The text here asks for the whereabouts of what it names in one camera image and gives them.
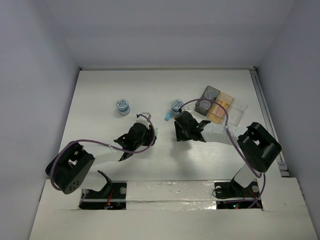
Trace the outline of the green highlighter pen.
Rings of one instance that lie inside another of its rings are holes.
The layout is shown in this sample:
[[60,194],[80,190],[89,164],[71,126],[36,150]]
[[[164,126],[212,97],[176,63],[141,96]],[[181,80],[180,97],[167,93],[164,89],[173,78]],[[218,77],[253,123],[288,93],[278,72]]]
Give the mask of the green highlighter pen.
[[155,130],[155,136],[157,137],[157,136],[158,136],[158,133],[159,133],[158,127],[156,127],[154,130]]

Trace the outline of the clear jar of paper clips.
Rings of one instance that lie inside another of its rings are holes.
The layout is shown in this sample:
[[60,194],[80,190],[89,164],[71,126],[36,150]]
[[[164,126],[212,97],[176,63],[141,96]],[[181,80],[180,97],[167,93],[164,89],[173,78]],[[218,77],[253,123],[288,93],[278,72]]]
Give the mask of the clear jar of paper clips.
[[211,102],[208,101],[208,100],[202,100],[200,103],[199,103],[199,106],[204,109],[205,111],[208,111],[210,108],[211,108]]

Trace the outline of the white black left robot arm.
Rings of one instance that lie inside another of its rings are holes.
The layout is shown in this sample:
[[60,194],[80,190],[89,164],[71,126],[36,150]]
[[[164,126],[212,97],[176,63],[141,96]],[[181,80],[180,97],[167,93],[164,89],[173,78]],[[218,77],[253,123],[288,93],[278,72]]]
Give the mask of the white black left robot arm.
[[65,195],[73,193],[84,182],[90,168],[97,160],[94,154],[85,150],[82,143],[93,143],[107,147],[107,159],[122,162],[135,154],[143,153],[154,145],[156,130],[149,121],[144,124],[136,122],[114,142],[120,147],[111,146],[96,140],[80,139],[71,141],[58,155],[47,165],[45,173],[49,177],[52,186]]

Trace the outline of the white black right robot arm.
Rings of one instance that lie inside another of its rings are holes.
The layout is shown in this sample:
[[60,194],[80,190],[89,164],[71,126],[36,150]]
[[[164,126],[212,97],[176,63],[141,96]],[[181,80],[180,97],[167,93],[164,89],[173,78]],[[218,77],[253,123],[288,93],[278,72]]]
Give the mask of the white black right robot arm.
[[243,197],[254,180],[268,171],[282,151],[278,141],[258,122],[246,128],[209,120],[197,122],[191,113],[182,111],[174,118],[174,127],[178,142],[192,140],[230,145],[244,160],[243,167],[232,180],[215,185],[216,196],[220,199]]

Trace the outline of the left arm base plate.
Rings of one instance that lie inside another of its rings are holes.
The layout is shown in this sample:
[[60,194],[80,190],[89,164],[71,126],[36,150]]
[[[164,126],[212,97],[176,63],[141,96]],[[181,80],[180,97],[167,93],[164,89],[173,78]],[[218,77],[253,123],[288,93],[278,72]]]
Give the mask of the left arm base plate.
[[108,180],[100,191],[89,190],[81,195],[82,210],[125,210],[127,182]]

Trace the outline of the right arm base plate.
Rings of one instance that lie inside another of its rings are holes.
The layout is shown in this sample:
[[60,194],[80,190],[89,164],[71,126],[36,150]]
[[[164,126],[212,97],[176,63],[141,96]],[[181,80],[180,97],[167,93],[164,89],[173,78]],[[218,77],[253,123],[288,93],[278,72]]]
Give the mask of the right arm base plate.
[[247,187],[242,187],[233,180],[218,181],[214,183],[211,194],[216,198],[216,208],[218,210],[263,208],[261,200],[257,200],[260,189],[256,180],[252,181]]

